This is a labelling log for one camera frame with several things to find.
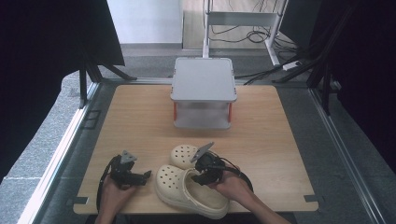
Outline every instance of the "gray floor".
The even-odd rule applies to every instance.
[[[199,51],[179,48],[123,46],[126,66],[120,67],[130,75],[142,77],[138,82],[170,83],[176,57],[200,56]],[[215,51],[213,57],[233,60],[236,76],[265,71],[271,67],[269,57],[262,51]],[[125,82],[101,67],[106,79],[90,100],[90,109],[78,129],[77,138],[65,155],[49,193],[38,212],[35,223],[84,223],[87,216],[73,212],[73,203],[88,166],[96,139],[115,88]],[[270,80],[285,76],[279,72],[255,84],[268,85]],[[319,202],[316,212],[293,213],[296,223],[375,223],[364,207],[356,182],[343,163],[337,145],[332,140],[314,97],[304,86],[308,76],[303,74],[289,83],[276,85],[279,97],[301,152],[304,165]],[[0,186],[1,223],[16,223],[29,201],[50,159],[78,109],[78,74],[64,79],[63,90],[37,135],[23,152]],[[331,120],[342,137],[348,153],[361,172],[378,209],[387,223],[395,223],[396,178],[384,163],[361,129],[331,96]],[[155,223],[156,216],[141,217]]]

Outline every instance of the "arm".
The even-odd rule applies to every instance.
[[[224,171],[219,183],[208,185],[224,197],[234,200],[252,212],[262,224],[289,223],[286,219],[271,210],[248,187],[248,184],[232,172]]]
[[[116,214],[128,202],[136,189],[136,186],[120,189],[108,175],[103,184],[101,206],[95,224],[111,224]]]

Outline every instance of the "wooden tabletop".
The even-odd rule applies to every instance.
[[[78,214],[95,214],[99,179],[109,161],[123,150],[137,157],[133,173],[152,170],[146,186],[139,188],[121,211],[129,214],[177,214],[157,197],[157,170],[169,164],[171,150],[182,144],[212,147],[238,165],[249,177],[255,193],[277,212],[315,211],[314,195],[288,120],[272,86],[237,86],[231,128],[228,130],[179,129],[173,123],[170,85],[124,85],[116,89],[106,120],[74,204]],[[247,210],[231,202],[230,213]]]

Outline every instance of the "wooden table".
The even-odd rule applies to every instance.
[[[74,204],[78,214],[95,214],[98,181],[108,162],[123,150],[137,157],[133,173],[152,170],[123,208],[128,214],[177,214],[184,211],[168,206],[157,197],[157,170],[169,163],[171,150],[182,144],[212,147],[221,157],[237,164],[250,178],[255,193],[277,212],[315,211],[317,202],[299,150],[276,89],[272,86],[237,86],[232,126],[228,130],[179,129],[173,123],[173,102],[169,85],[125,85],[116,89],[106,115],[78,197],[86,204]],[[247,210],[231,202],[230,213]]]

